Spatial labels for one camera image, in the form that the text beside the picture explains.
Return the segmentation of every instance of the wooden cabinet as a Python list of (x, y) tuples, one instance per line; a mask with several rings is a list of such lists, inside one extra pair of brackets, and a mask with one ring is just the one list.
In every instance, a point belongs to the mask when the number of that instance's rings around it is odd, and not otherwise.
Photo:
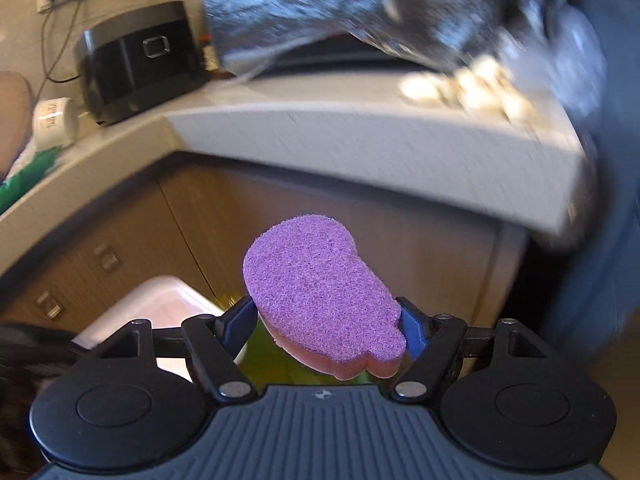
[(225, 308), (246, 293), (242, 260), (255, 238), (302, 214), (344, 224), (393, 294), (480, 325), (495, 322), (526, 240), (524, 230), (403, 194), (214, 159), (89, 206), (84, 224), (50, 235), (55, 249), (2, 294), (0, 321), (80, 332), (161, 275)]
[(213, 299), (157, 181), (57, 242), (59, 249), (1, 307), (0, 320), (79, 332), (137, 285), (163, 274)]
[(222, 306), (246, 293), (242, 259), (254, 239), (301, 214), (339, 220), (393, 294), (428, 314), (469, 322), (495, 322), (524, 247), (524, 231), (505, 237), (493, 219), (301, 173), (219, 160), (181, 167), (160, 182)]

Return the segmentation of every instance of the screw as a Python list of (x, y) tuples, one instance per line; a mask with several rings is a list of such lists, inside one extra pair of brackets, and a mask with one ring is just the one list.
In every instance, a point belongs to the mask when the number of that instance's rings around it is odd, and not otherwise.
[(396, 394), (405, 399), (415, 399), (423, 396), (427, 392), (427, 387), (417, 381), (405, 381), (396, 386)]
[(251, 386), (242, 381), (230, 381), (220, 386), (220, 394), (229, 399), (240, 399), (251, 393)]

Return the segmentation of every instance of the cabinet door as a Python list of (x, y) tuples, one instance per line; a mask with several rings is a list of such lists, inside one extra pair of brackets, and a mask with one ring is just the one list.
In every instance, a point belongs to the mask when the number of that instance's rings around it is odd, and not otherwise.
[(242, 260), (256, 237), (301, 214), (324, 214), (353, 234), (391, 292), (429, 314), (472, 319), (497, 222), (332, 179), (220, 162), (161, 179), (180, 228), (222, 306), (245, 294)]
[(214, 299), (155, 181), (60, 245), (4, 306), (1, 320), (80, 332), (137, 285), (164, 274)]

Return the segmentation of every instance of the drawer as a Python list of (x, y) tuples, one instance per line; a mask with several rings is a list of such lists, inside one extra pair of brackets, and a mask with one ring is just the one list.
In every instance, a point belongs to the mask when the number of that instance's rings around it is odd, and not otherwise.
[(157, 182), (100, 212), (48, 254), (0, 320), (80, 332), (140, 283), (161, 275), (213, 294)]

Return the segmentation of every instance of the cabinet handle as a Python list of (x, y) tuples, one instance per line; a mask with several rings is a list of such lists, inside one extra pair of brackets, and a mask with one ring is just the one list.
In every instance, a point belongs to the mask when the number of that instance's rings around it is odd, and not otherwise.
[(227, 296), (225, 298), (226, 301), (224, 301), (223, 304), (217, 304), (216, 306), (226, 311), (226, 310), (229, 310), (241, 299), (242, 299), (242, 296)]
[(113, 272), (122, 264), (118, 255), (107, 243), (96, 247), (94, 249), (94, 255), (98, 258), (100, 266), (107, 272)]
[(62, 305), (53, 297), (53, 295), (46, 290), (36, 300), (36, 306), (44, 312), (49, 319), (56, 319), (62, 313)]

